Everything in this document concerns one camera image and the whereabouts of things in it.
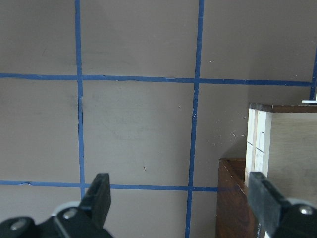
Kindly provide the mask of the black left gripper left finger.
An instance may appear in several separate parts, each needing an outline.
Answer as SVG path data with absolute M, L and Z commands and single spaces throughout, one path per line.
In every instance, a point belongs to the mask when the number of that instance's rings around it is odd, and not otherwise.
M 108 173 L 95 176 L 88 191 L 81 200 L 79 208 L 101 229 L 111 206 L 110 181 Z

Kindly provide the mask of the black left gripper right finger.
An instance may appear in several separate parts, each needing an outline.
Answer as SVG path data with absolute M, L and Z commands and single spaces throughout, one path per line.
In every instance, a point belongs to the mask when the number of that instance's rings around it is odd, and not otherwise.
M 249 175 L 248 204 L 269 237 L 273 237 L 291 203 L 261 172 Z

